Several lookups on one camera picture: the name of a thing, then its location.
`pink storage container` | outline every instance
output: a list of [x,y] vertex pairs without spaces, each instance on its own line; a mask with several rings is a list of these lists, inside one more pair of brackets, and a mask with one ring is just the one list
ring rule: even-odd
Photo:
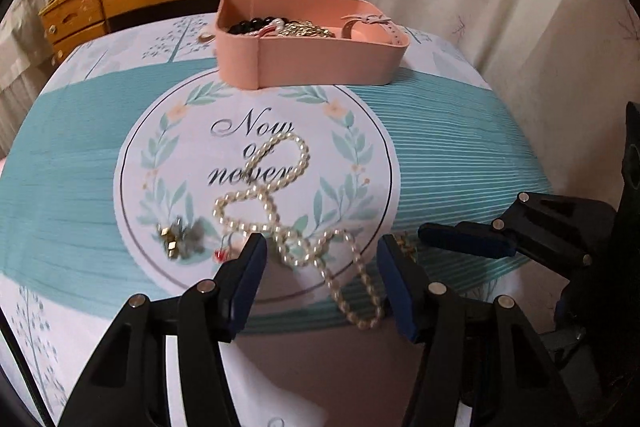
[[[221,0],[214,27],[220,77],[240,89],[299,85],[388,84],[409,45],[393,23],[356,22],[351,39],[340,38],[354,14],[383,15],[362,0]],[[227,30],[254,17],[285,17],[328,28],[336,38],[232,35]]]

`orange flower print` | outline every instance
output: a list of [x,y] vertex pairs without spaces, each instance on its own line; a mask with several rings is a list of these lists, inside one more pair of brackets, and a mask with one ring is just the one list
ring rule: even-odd
[[172,107],[169,111],[167,111],[166,117],[170,121],[176,122],[182,119],[187,114],[188,110],[189,110],[189,107],[187,107],[182,103],[179,103],[177,105],[174,105],[174,107]]
[[344,118],[344,116],[347,114],[347,110],[340,105],[340,102],[338,102],[338,100],[335,99],[329,103],[325,103],[322,111],[328,117],[336,118],[337,120],[340,120],[340,118]]

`silver bolt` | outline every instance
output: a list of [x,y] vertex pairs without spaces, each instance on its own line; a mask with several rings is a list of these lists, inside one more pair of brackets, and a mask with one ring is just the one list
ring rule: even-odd
[[498,297],[498,304],[500,304],[501,307],[510,310],[516,305],[516,301],[508,295],[500,295]]
[[198,285],[196,286],[196,289],[200,293],[209,293],[213,291],[215,287],[216,287],[216,283],[214,283],[211,279],[203,279],[198,283]]
[[138,308],[145,302],[146,295],[142,295],[142,293],[136,293],[129,298],[129,306],[131,306],[132,308]]
[[447,292],[447,287],[441,282],[432,282],[428,286],[429,292],[434,295],[444,295]]

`black bead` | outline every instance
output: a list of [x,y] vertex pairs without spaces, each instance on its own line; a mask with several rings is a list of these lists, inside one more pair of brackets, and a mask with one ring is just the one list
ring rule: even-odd
[[253,29],[253,31],[261,30],[263,26],[264,26],[264,21],[260,19],[260,17],[251,19],[251,28]]
[[251,23],[249,21],[240,21],[238,23],[238,26],[240,26],[240,33],[242,34],[253,31],[251,28]]

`white circle on tablecloth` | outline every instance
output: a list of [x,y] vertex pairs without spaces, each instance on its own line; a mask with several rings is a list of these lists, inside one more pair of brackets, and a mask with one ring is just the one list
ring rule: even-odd
[[[224,84],[217,70],[189,78],[160,96],[125,140],[116,165],[113,200],[118,228],[136,263],[160,287],[181,295],[220,264],[212,252],[222,245],[222,227],[212,218],[213,201],[241,190],[240,171],[256,148],[281,130],[301,136],[310,165],[292,185],[274,194],[280,219],[312,238],[338,227],[356,235],[366,261],[396,217],[400,172],[391,139],[372,110],[340,86],[286,87],[256,91]],[[297,162],[292,142],[276,147],[258,166],[265,183]],[[265,222],[257,201],[234,203],[226,215]],[[167,258],[156,227],[176,217],[204,225],[204,251],[187,260]],[[241,248],[238,233],[231,238]],[[342,284],[356,275],[344,243],[325,256]],[[299,309],[326,299],[316,269],[290,269],[270,253],[252,314]]]

